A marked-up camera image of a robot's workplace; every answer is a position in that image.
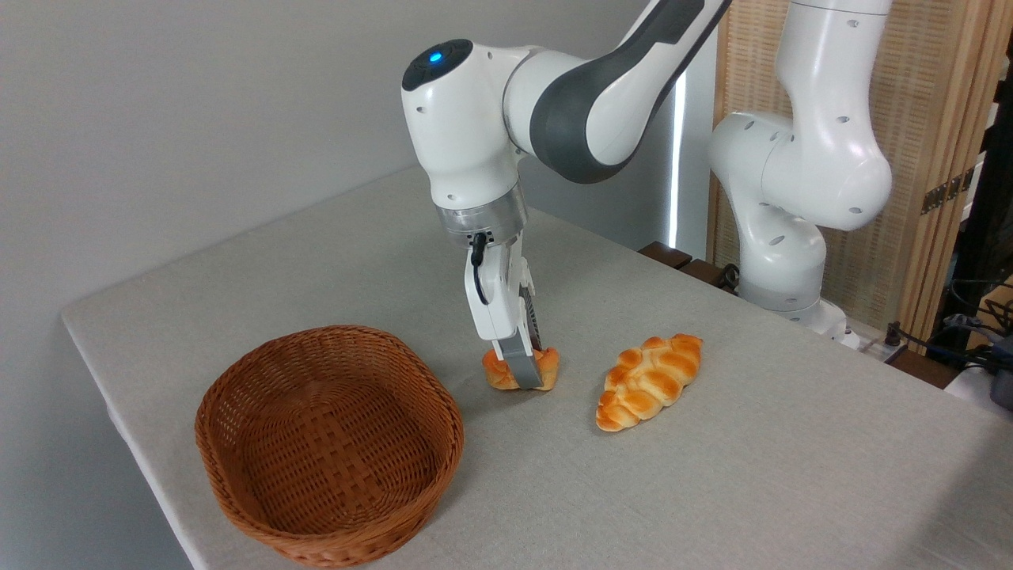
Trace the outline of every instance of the cable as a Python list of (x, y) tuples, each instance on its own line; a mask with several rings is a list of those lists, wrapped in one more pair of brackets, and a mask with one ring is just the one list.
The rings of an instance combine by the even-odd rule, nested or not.
[(478, 277), (478, 266), (485, 259), (485, 241), (487, 239), (488, 237), (484, 232), (476, 233), (471, 248), (471, 266), (474, 268), (475, 274), (475, 293), (478, 294), (478, 301), (482, 302), (483, 306), (489, 305), (489, 301), (485, 299), (485, 294), (482, 293), (482, 281)]
[(1013, 289), (1013, 284), (1006, 282), (1004, 280), (992, 280), (987, 278), (953, 278), (950, 281), (950, 287), (949, 287), (950, 295), (953, 296), (953, 299), (956, 300), (958, 303), (969, 309), (972, 309), (976, 312), (980, 311), (985, 315), (993, 317), (996, 320), (996, 323), (999, 325), (999, 327), (1002, 328), (1002, 330), (997, 330), (996, 333), (1004, 337), (1008, 337), (1011, 334), (1013, 334), (1013, 302), (1006, 304), (1005, 306), (1001, 306), (1000, 304), (997, 304), (991, 300), (986, 300), (985, 308), (982, 308), (980, 305), (979, 306), (971, 305), (957, 293), (956, 284), (958, 283), (989, 284), (989, 287), (993, 289), (995, 288)]
[(910, 333), (906, 333), (904, 330), (901, 329), (901, 324), (900, 323), (897, 323), (897, 322), (890, 323), (889, 326), (888, 326), (888, 329), (891, 330), (891, 331), (895, 331), (897, 334), (899, 334), (902, 337), (908, 339), (909, 341), (911, 341), (911, 342), (913, 342), (913, 343), (915, 343), (915, 344), (917, 344), (919, 346), (925, 347), (927, 350), (930, 350), (930, 351), (938, 353), (938, 354), (942, 354), (944, 356), (948, 356), (948, 357), (953, 358), (955, 360), (958, 360), (960, 362), (964, 362), (964, 363), (967, 363), (967, 364), (977, 364), (977, 365), (982, 367), (983, 369), (989, 371), (990, 373), (996, 372), (996, 371), (1013, 372), (1013, 365), (1011, 365), (1011, 364), (1006, 364), (1006, 363), (1003, 363), (1003, 362), (999, 362), (999, 361), (996, 361), (994, 359), (988, 359), (988, 358), (984, 358), (984, 357), (976, 357), (976, 356), (972, 356), (972, 355), (970, 355), (968, 353), (962, 353), (961, 354), (961, 353), (958, 353), (958, 352), (953, 352), (951, 350), (942, 348), (940, 346), (929, 344), (929, 343), (927, 343), (925, 341), (922, 341), (921, 339), (916, 338), (914, 335), (911, 335)]

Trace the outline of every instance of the bread roll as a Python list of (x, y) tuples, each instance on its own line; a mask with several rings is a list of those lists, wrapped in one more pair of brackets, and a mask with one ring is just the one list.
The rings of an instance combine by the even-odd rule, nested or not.
[[(547, 348), (545, 352), (535, 351), (535, 364), (542, 375), (542, 388), (535, 389), (548, 392), (556, 386), (556, 377), (559, 375), (559, 353), (554, 348)], [(518, 390), (517, 379), (510, 372), (506, 362), (496, 357), (496, 351), (490, 350), (482, 357), (482, 368), (485, 369), (485, 381), (496, 390)]]
[(620, 353), (598, 401), (598, 427), (620, 431), (675, 404), (696, 379), (701, 346), (702, 340), (679, 334), (669, 340), (651, 337), (640, 348)]

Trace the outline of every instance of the light strip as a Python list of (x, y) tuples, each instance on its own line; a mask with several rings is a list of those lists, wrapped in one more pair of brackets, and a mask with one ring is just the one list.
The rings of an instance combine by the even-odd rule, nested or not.
[(676, 246), (679, 229), (679, 155), (683, 150), (683, 123), (686, 118), (686, 74), (676, 81), (675, 112), (672, 120), (672, 189), (669, 209), (669, 247)]

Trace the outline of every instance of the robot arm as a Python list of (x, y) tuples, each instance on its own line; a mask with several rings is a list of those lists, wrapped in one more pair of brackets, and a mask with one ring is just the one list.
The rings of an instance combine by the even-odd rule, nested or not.
[(468, 248), (465, 291), (479, 336), (521, 388), (540, 388), (517, 164), (604, 180), (629, 161), (675, 79), (730, 0), (654, 0), (612, 53), (591, 61), (537, 47), (454, 39), (416, 57), (401, 99), (451, 240)]
[(733, 112), (710, 161), (738, 227), (741, 298), (847, 342), (821, 300), (827, 246), (816, 225), (852, 230), (882, 210), (890, 167), (869, 117), (869, 81), (890, 0), (789, 4), (777, 75), (794, 120)]

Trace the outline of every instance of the woven basket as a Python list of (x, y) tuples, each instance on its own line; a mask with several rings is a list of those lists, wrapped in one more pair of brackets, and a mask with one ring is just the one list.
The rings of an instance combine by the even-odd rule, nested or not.
[(225, 515), (283, 556), (344, 568), (400, 548), (461, 459), (461, 414), (396, 337), (356, 326), (269, 341), (205, 395), (197, 443)]

